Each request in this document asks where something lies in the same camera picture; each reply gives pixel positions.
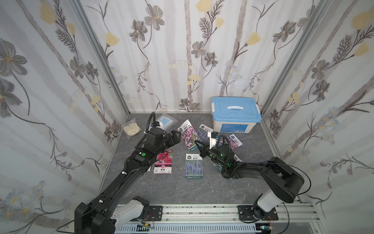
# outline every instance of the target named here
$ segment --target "plastic bag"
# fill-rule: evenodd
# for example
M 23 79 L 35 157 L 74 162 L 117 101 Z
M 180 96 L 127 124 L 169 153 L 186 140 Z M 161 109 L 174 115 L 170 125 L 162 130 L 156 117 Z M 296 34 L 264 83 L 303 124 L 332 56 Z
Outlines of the plastic bag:
M 178 120 L 174 119 L 168 114 L 162 114 L 160 117 L 157 118 L 156 121 L 160 122 L 160 127 L 162 124 L 161 128 L 165 131 L 178 122 Z
M 123 124 L 121 126 L 121 129 L 123 129 L 123 131 L 126 133 L 127 139 L 129 139 L 130 136 L 136 135 L 138 132 L 141 131 L 141 128 L 138 126 L 135 118 Z

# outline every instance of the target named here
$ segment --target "black mounting plate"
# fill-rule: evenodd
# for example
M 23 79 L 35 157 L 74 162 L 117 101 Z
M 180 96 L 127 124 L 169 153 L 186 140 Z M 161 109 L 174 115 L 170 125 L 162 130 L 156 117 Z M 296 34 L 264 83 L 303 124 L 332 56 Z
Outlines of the black mounting plate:
M 254 220 L 256 220 L 252 215 L 251 208 L 252 208 L 252 206 L 237 206 L 237 209 L 238 209 L 238 212 L 239 212 L 239 219 L 241 221 L 254 221 Z M 269 212 L 269 215 L 272 218 L 272 220 L 279 220 L 278 214 L 276 213 L 275 208 L 273 208 Z
M 145 222 L 161 221 L 162 219 L 162 206 L 149 206 L 149 211 L 151 216 L 148 219 L 144 220 Z

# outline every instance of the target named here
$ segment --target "black cable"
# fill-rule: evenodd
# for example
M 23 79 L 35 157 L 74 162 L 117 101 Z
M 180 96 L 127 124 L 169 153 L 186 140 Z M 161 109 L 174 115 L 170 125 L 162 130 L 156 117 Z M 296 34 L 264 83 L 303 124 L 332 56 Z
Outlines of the black cable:
M 110 197 L 110 196 L 111 196 L 115 191 L 116 191 L 116 189 L 113 190 L 113 192 L 111 192 L 111 193 L 110 193 L 106 198 L 104 198 L 102 201 L 104 201 L 105 199 L 107 199 L 108 197 Z M 101 203 L 99 202 L 99 204 L 97 204 L 97 205 L 96 205 L 92 210 L 90 210 L 90 211 L 88 211 L 88 212 L 82 214 L 82 215 L 79 216 L 78 218 L 75 218 L 75 219 L 73 219 L 72 221 L 70 221 L 70 222 L 68 222 L 68 223 L 66 223 L 66 224 L 64 224 L 64 225 L 62 225 L 61 227 L 57 228 L 57 229 L 56 229 L 56 232 L 58 232 L 58 233 L 72 233 L 72 232 L 67 232 L 67 231 L 59 231 L 59 229 L 62 228 L 62 227 L 64 227 L 64 226 L 66 226 L 66 225 L 68 225 L 68 224 L 70 224 L 70 223 L 72 223 L 72 222 L 74 222 L 75 220 L 77 220 L 77 219 L 79 219 L 79 218 L 85 216 L 86 214 L 90 213 L 91 211 L 95 210 L 95 209 L 96 209 L 100 204 L 101 204 Z
M 144 136 L 142 137 L 142 139 L 137 143 L 137 146 L 135 146 L 136 149 L 139 148 L 140 144 L 143 142 L 143 140 L 147 137 L 147 132 L 148 132 L 148 129 L 149 129 L 149 124 L 151 123 L 151 120 L 152 120 L 152 117 L 153 117 L 153 123 L 155 124 L 156 123 L 156 114 L 154 112 L 151 113 L 151 115 L 149 116 L 148 118 L 148 121 L 147 121 L 147 127 L 145 129 L 145 134 Z
M 250 222 L 245 222 L 245 221 L 241 220 L 240 217 L 239 217 L 239 220 L 242 221 L 243 223 L 251 224 L 251 223 L 254 223 L 254 222 L 259 221 L 260 219 L 258 219 L 258 220 L 253 220 L 253 221 L 250 221 Z
M 282 234 L 283 232 L 285 232 L 286 230 L 287 230 L 287 228 L 288 228 L 288 226 L 289 226 L 289 213 L 288 213 L 288 210 L 287 210 L 287 207 L 286 207 L 286 205 L 283 203 L 283 205 L 284 205 L 284 208 L 286 208 L 286 211 L 287 211 L 287 216 L 288 216 L 288 223 L 287 223 L 287 226 L 286 226 L 286 228 L 282 231 L 282 232 L 280 232 L 280 233 L 278 233 L 278 234 Z
M 283 164 L 283 163 L 276 163 L 276 162 L 269 162 L 269 163 L 266 163 L 266 164 L 267 164 L 267 165 L 269 165 L 269 164 L 286 165 L 286 166 L 290 166 L 290 167 L 294 167 L 294 168 L 296 168 L 296 169 L 299 169 L 302 173 L 304 173 L 304 175 L 306 175 L 306 177 L 308 177 L 308 180 L 309 180 L 309 188 L 307 189 L 307 191 L 302 192 L 302 193 L 299 193 L 298 195 L 304 194 L 304 193 L 306 193 L 306 192 L 308 192 L 308 191 L 310 190 L 310 188 L 311 188 L 311 186 L 312 186 L 312 181 L 311 181 L 310 177 L 309 177 L 309 176 L 308 176 L 308 175 L 307 175 L 303 170 L 301 170 L 300 168 L 295 167 L 295 166 L 292 166 L 292 165 Z

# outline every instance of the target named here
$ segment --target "box label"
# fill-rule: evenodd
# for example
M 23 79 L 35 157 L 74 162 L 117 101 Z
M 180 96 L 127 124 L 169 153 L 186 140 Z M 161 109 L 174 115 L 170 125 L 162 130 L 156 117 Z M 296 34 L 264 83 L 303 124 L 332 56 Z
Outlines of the box label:
M 222 124 L 221 133 L 243 133 L 248 124 Z

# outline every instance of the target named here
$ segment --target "white plastic container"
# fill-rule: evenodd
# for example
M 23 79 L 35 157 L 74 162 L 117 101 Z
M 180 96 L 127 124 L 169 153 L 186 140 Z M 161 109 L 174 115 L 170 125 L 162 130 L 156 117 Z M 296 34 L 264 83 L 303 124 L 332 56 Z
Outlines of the white plastic container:
M 249 133 L 262 117 L 256 101 L 250 97 L 214 97 L 213 129 L 221 133 Z

